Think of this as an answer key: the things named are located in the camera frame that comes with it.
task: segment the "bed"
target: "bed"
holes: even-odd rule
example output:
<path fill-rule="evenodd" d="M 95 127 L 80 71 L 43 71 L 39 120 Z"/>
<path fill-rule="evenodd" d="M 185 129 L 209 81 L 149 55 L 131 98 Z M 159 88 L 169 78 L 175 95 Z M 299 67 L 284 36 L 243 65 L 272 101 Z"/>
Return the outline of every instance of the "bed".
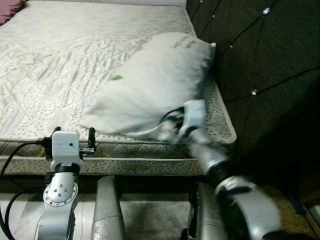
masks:
<path fill-rule="evenodd" d="M 77 125 L 97 91 L 151 36 L 196 35 L 181 6 L 30 0 L 0 27 L 0 164 L 22 142 Z M 206 132 L 226 148 L 237 135 L 209 74 L 203 87 Z M 85 157 L 84 174 L 199 175 L 184 144 L 96 134 L 97 151 Z M 22 149 L 7 174 L 45 174 L 50 162 L 37 146 Z"/>

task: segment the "floor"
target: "floor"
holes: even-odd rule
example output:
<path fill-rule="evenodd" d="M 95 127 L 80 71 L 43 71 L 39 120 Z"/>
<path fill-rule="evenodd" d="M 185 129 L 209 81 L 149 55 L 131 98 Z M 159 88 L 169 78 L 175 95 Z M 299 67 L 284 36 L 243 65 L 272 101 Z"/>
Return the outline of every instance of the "floor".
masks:
<path fill-rule="evenodd" d="M 1 212 L 13 193 L 0 193 Z M 74 240 L 90 240 L 95 194 L 80 194 L 75 209 Z M 126 193 L 120 199 L 128 240 L 179 240 L 187 227 L 190 204 L 188 194 Z M 25 194 L 11 208 L 9 224 L 16 240 L 33 240 L 44 208 L 40 194 Z M 0 240 L 5 240 L 0 232 Z"/>

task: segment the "white mattress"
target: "white mattress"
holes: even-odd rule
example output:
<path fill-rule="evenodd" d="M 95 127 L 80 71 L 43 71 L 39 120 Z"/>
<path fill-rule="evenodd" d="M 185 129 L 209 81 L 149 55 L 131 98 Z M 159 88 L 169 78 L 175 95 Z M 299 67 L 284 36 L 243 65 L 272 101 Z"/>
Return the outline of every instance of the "white mattress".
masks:
<path fill-rule="evenodd" d="M 56 126 L 79 131 L 85 141 L 87 130 L 77 122 L 97 91 L 140 43 L 165 32 L 195 35 L 186 11 L 178 6 L 28 1 L 0 27 L 0 155 L 9 155 L 20 142 L 49 136 Z M 237 136 L 212 78 L 204 89 L 206 130 L 214 140 L 232 147 Z M 109 161 L 189 157 L 184 145 L 99 133 L 96 141 L 95 157 Z M 42 153 L 31 146 L 20 155 Z M 28 158 L 8 171 L 45 172 L 39 161 L 32 164 Z M 97 172 L 92 168 L 87 173 Z"/>

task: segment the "pillow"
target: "pillow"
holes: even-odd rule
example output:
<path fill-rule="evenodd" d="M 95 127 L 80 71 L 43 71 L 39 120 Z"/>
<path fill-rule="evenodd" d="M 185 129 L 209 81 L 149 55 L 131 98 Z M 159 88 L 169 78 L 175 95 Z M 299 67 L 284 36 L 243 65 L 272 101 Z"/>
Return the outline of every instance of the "pillow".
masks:
<path fill-rule="evenodd" d="M 102 134 L 157 140 L 161 118 L 199 97 L 214 55 L 215 44 L 185 33 L 153 36 L 102 87 L 79 124 Z"/>
<path fill-rule="evenodd" d="M 25 0 L 0 0 L 0 26 L 9 21 L 25 5 Z"/>

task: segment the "tufted headboard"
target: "tufted headboard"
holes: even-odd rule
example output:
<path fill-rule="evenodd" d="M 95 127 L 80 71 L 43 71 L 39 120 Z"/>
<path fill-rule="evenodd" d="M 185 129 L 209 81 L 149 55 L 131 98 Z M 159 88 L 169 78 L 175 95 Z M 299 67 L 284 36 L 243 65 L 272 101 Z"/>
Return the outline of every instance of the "tufted headboard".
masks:
<path fill-rule="evenodd" d="M 197 36 L 216 42 L 215 80 L 242 171 L 319 163 L 319 0 L 189 0 L 186 8 Z"/>

